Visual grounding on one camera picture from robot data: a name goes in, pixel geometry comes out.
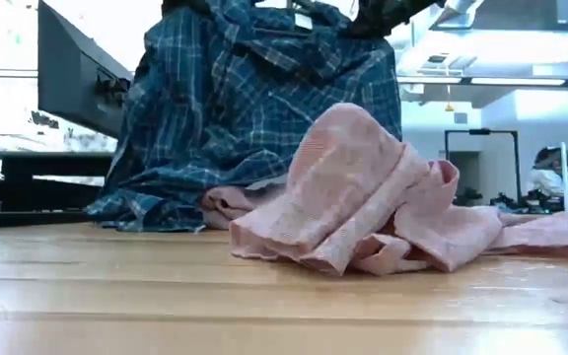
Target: pink cloth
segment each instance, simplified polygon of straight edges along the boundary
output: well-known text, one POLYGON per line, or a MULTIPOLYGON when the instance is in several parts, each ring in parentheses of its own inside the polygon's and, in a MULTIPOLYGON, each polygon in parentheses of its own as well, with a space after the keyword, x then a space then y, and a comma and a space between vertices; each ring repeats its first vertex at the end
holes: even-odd
POLYGON ((230 224, 232 254, 334 275, 347 267, 451 272, 488 250, 568 256, 568 213, 453 206, 459 177, 449 162, 418 157, 362 108, 335 105, 302 141, 285 192, 230 224))
POLYGON ((200 204, 205 225, 227 230, 233 220, 275 199, 284 193, 285 187, 282 183, 272 183, 256 190, 236 186, 211 188, 205 192, 200 204))

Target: plaid shirt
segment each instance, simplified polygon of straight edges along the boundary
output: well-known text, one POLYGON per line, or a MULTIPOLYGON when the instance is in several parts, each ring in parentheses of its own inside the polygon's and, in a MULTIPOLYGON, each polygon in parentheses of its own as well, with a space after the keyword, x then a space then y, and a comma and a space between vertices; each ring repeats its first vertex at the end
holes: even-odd
POLYGON ((205 190, 286 174, 306 131, 335 103, 364 107, 401 136, 385 40, 337 36, 349 20, 319 2, 313 30, 300 35, 292 10, 208 1, 210 16, 178 9, 145 35, 105 187, 88 208, 106 227, 202 228, 205 190))

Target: wooden table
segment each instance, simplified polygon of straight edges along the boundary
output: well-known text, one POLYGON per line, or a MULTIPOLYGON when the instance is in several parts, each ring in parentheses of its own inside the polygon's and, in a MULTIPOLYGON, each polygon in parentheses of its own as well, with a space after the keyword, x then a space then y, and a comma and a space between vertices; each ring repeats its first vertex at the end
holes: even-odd
POLYGON ((568 260, 333 279, 226 233, 0 229, 0 354, 568 354, 568 260))

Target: crumpled fabric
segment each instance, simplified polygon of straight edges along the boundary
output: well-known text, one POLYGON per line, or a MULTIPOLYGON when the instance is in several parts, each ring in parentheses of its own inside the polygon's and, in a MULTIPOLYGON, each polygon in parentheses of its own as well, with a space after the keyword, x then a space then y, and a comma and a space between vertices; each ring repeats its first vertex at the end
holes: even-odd
POLYGON ((335 105, 302 141, 285 192, 230 223, 232 254, 331 275, 451 272, 485 252, 568 257, 568 213, 454 206, 459 178, 450 162, 422 159, 361 107, 335 105))
POLYGON ((233 220, 277 198, 284 193, 285 188, 284 183, 270 183, 256 189, 236 186, 214 187, 205 192, 200 202, 205 226, 227 230, 233 220))
POLYGON ((336 103, 364 107, 401 137, 386 40, 339 37, 350 21, 326 4, 316 3, 310 33, 291 9, 208 4, 209 17, 181 8, 145 35, 113 162, 87 209, 105 227, 202 228, 205 191, 286 174, 306 131, 336 103))

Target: ceiling light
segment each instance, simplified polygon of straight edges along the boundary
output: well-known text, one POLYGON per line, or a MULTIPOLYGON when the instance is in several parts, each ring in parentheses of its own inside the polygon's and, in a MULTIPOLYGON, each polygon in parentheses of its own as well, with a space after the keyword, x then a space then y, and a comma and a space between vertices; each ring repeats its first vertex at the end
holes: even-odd
POLYGON ((400 84, 458 84, 462 78, 452 77, 398 77, 400 84))
POLYGON ((511 85, 511 86, 559 86, 564 84, 563 79, 521 79, 521 78, 472 78, 470 81, 476 85, 511 85))

